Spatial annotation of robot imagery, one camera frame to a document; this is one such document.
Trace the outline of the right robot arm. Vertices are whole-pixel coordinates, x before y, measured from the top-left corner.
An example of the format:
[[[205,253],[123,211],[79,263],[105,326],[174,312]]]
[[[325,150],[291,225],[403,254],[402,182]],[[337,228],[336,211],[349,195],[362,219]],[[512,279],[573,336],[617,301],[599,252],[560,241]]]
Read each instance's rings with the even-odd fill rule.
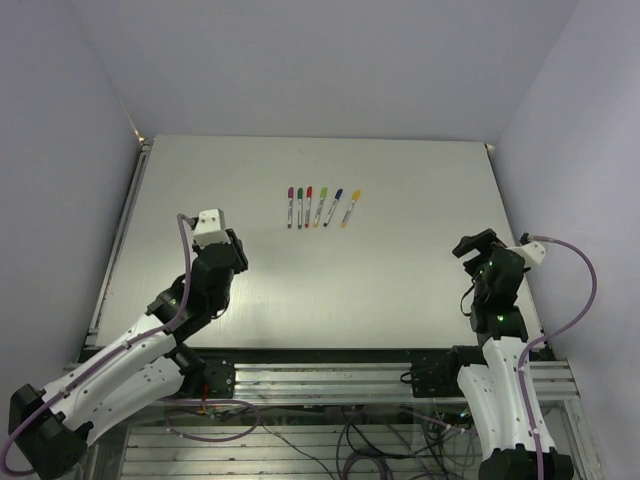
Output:
[[[471,277],[470,325],[478,347],[470,359],[444,367],[442,387],[463,395],[482,448],[481,479],[571,479],[533,385],[528,331],[516,304],[524,274],[541,263],[536,243],[508,247],[491,230],[464,236],[452,251]]]

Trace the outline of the yellow pen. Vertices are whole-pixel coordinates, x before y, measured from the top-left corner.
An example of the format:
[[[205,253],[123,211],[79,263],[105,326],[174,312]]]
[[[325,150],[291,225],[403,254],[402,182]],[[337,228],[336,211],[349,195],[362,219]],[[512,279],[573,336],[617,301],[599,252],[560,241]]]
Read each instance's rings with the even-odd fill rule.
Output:
[[[324,203],[327,197],[327,191],[328,188],[327,187],[322,187],[320,194],[319,194],[319,199],[318,199],[318,204],[317,204],[317,208],[316,208],[316,212],[314,215],[314,221],[313,221],[313,227],[316,228],[319,226],[320,223],[320,219],[321,219],[321,214],[322,214],[322,210],[324,207]]]

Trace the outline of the red pen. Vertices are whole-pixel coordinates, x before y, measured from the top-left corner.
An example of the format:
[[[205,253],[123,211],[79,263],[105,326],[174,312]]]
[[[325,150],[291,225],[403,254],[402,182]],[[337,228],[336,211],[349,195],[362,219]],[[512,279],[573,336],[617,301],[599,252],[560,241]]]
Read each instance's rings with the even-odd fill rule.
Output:
[[[312,199],[313,199],[313,187],[308,186],[306,189],[305,196],[305,210],[304,210],[304,226],[305,228],[309,228],[311,223],[311,207],[312,207]]]

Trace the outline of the orange pen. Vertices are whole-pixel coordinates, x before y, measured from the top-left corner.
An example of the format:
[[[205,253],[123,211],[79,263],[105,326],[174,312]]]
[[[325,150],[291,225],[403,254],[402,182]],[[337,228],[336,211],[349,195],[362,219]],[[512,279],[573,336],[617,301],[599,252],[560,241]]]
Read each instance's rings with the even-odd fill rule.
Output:
[[[360,198],[360,195],[361,195],[361,190],[360,189],[355,190],[353,192],[353,195],[351,197],[350,203],[349,203],[349,205],[347,207],[347,210],[345,211],[345,214],[343,216],[343,219],[342,219],[342,221],[340,223],[340,227],[341,228],[344,228],[344,227],[347,226],[347,224],[349,222],[349,219],[350,219],[350,217],[351,217],[351,215],[353,213],[353,210],[355,208],[355,205],[356,205],[357,201]]]

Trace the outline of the purple pen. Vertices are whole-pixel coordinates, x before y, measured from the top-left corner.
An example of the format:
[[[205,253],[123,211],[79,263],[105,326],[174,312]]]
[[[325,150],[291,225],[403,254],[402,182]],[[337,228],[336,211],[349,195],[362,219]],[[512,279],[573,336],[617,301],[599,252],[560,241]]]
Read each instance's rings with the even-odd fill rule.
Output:
[[[289,187],[287,192],[287,228],[293,226],[293,208],[294,208],[294,187]]]

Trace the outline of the dark blue pen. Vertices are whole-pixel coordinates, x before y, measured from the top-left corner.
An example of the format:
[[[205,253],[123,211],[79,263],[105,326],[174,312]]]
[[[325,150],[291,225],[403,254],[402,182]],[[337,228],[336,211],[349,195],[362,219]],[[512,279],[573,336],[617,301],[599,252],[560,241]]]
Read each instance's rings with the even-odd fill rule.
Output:
[[[334,195],[334,197],[332,199],[331,205],[329,207],[329,210],[327,212],[326,218],[325,218],[325,220],[323,222],[323,227],[328,227],[329,224],[331,223],[331,220],[332,220],[332,218],[333,218],[333,216],[335,214],[335,211],[336,211],[337,206],[338,206],[338,204],[340,202],[342,194],[343,194],[343,189],[342,188],[339,188],[339,189],[336,190],[335,195]]]

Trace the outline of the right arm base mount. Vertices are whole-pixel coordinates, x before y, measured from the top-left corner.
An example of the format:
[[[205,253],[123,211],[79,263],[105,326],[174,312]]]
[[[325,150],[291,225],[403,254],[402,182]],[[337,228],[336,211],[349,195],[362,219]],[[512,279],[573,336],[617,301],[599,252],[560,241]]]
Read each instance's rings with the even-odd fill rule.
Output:
[[[400,382],[408,385],[415,399],[462,397],[458,374],[462,367],[486,366],[479,346],[456,345],[450,349],[410,349],[402,351],[410,364]]]

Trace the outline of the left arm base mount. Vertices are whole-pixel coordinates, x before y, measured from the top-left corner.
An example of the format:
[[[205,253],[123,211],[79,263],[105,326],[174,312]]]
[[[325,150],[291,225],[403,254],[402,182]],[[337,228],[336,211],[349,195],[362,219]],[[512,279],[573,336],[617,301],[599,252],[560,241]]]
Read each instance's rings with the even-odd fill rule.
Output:
[[[181,383],[177,399],[231,399],[235,389],[236,370],[226,358],[201,356],[196,350],[180,344],[165,355],[178,367]]]

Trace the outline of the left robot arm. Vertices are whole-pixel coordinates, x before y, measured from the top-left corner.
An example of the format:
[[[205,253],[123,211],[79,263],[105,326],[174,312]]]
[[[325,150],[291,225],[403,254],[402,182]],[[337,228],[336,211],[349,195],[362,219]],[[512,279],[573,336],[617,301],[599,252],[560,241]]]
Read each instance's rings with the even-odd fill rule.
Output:
[[[123,335],[45,387],[25,384],[12,394],[3,455],[17,446],[31,473],[58,479],[113,425],[161,398],[202,389],[204,373],[185,342],[225,312],[232,280],[248,260],[231,229],[193,233],[185,251],[196,256],[184,275]]]

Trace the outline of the green capped pen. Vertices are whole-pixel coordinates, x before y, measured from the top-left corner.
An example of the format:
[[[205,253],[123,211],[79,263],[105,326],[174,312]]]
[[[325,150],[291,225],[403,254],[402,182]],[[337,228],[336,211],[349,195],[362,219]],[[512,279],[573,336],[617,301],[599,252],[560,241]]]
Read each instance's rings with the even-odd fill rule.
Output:
[[[304,225],[304,188],[297,189],[297,228],[301,230]]]

